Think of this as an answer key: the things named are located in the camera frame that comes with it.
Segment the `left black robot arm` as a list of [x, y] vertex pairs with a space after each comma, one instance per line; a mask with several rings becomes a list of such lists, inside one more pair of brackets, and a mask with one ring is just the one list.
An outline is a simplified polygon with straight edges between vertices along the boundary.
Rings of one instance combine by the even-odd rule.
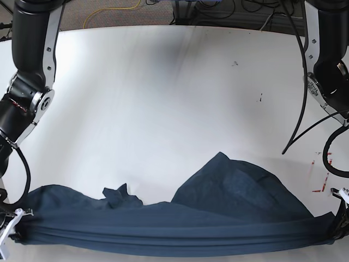
[[308, 91], [341, 124], [325, 143], [322, 160], [329, 173], [348, 178], [348, 171], [328, 160], [334, 139], [348, 131], [348, 67], [342, 60], [348, 47], [348, 1], [305, 1], [302, 12]]

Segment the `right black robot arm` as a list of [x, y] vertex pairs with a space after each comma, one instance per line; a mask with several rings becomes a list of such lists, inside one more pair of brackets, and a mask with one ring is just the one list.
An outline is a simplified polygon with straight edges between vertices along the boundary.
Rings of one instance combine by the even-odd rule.
[[38, 125], [55, 95], [55, 49], [65, 4], [65, 1], [14, 2], [11, 50], [17, 71], [1, 99], [1, 175], [15, 151], [25, 167], [26, 183], [22, 196], [13, 204], [5, 203], [8, 195], [1, 189], [1, 242], [26, 215], [20, 206], [29, 192], [31, 172], [20, 144]]

